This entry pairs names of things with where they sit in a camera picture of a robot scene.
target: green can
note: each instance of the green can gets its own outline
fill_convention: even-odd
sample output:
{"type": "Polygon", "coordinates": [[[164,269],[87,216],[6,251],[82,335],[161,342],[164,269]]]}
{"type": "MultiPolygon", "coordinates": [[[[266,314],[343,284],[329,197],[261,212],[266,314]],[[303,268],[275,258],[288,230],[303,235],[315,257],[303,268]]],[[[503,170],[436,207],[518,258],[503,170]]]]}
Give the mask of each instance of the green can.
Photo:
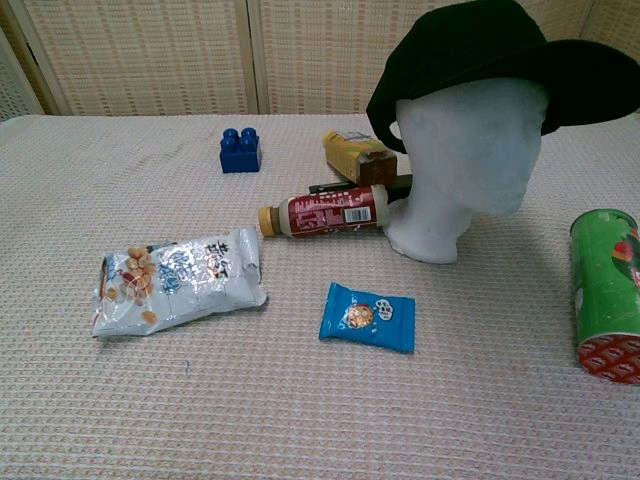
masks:
{"type": "Polygon", "coordinates": [[[587,212],[571,226],[578,360],[594,375],[640,384],[640,237],[620,210],[587,212]]]}

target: candy wrapper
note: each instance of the candy wrapper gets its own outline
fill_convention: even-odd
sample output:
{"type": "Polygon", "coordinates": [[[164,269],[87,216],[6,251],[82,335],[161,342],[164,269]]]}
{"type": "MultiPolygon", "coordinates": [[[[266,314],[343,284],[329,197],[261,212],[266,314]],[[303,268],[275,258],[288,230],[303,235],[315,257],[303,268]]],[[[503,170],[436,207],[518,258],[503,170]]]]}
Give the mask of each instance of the candy wrapper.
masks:
{"type": "Polygon", "coordinates": [[[413,353],[415,314],[413,298],[383,297],[332,283],[320,338],[344,338],[413,353]]]}
{"type": "Polygon", "coordinates": [[[93,335],[149,335],[212,313],[262,305],[255,228],[107,255],[93,335]]]}

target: bottle cap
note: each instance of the bottle cap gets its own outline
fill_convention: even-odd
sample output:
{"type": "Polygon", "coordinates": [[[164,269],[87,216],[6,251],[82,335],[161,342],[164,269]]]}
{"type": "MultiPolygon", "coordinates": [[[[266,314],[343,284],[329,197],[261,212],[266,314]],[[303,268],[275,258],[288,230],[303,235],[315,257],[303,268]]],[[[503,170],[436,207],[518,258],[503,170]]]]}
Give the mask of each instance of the bottle cap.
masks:
{"type": "Polygon", "coordinates": [[[260,231],[265,237],[275,236],[273,223],[271,222],[271,207],[262,207],[258,211],[258,220],[260,223],[260,231]]]}

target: blue toy block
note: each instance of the blue toy block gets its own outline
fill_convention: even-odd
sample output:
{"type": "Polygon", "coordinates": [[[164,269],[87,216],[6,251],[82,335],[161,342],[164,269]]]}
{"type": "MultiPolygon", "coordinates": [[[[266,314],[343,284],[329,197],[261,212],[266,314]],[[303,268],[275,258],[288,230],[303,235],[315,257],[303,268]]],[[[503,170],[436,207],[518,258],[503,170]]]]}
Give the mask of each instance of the blue toy block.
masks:
{"type": "Polygon", "coordinates": [[[245,128],[238,137],[235,128],[228,128],[220,142],[220,163],[223,173],[259,172],[260,137],[253,128],[245,128]]]}

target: black hat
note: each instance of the black hat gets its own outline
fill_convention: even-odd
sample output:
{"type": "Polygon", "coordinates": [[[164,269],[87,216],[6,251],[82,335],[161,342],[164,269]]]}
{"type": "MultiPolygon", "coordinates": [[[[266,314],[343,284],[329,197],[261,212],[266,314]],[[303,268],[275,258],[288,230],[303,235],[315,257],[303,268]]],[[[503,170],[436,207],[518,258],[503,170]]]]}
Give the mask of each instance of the black hat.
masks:
{"type": "Polygon", "coordinates": [[[640,108],[640,65],[631,57],[586,40],[547,42],[514,0],[476,0],[416,21],[389,55],[367,115],[387,147],[406,153],[389,129],[397,100],[494,77],[524,78],[547,88],[543,135],[640,108]]]}

